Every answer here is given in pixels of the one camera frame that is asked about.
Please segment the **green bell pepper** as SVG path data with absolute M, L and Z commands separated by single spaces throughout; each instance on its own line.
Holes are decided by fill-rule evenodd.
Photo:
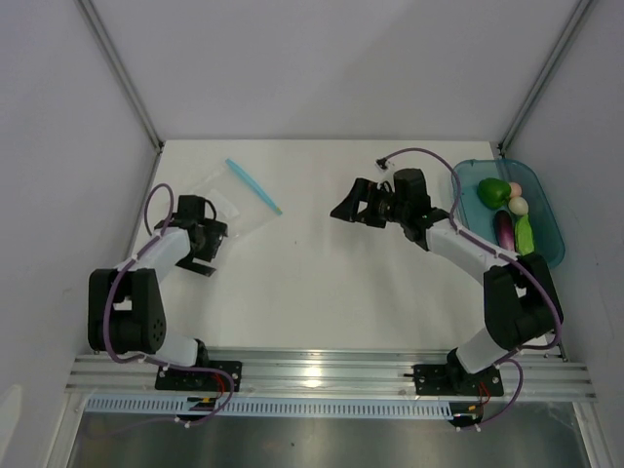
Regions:
M 477 188 L 482 203 L 491 210 L 497 210 L 511 197 L 511 185 L 504 180 L 488 177 L 482 179 Z

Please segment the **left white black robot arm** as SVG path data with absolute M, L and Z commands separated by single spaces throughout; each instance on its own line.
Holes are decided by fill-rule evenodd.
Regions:
M 168 330 L 161 283 L 175 269 L 209 278 L 212 262 L 228 236 L 212 201 L 181 195 L 177 210 L 159 221 L 147 243 L 113 268 L 89 278 L 88 341 L 116 362 L 141 358 L 178 366 L 177 378 L 192 390 L 211 380 L 202 340 Z

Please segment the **clear zip top bag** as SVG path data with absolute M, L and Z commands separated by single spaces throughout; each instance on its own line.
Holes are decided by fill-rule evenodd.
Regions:
M 230 158 L 196 183 L 190 193 L 214 205 L 216 219 L 228 225 L 230 237 L 251 234 L 283 213 L 260 184 Z

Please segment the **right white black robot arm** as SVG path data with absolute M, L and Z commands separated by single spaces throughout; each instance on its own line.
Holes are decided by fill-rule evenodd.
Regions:
M 392 182 L 356 178 L 335 219 L 383 229 L 392 222 L 406 238 L 467 273 L 483 288 L 484 327 L 447 354 L 442 376 L 429 389 L 472 396 L 497 375 L 497 366 L 547 332 L 558 332 L 563 312 L 549 267 L 537 253 L 503 250 L 435 208 L 419 169 L 399 170 Z

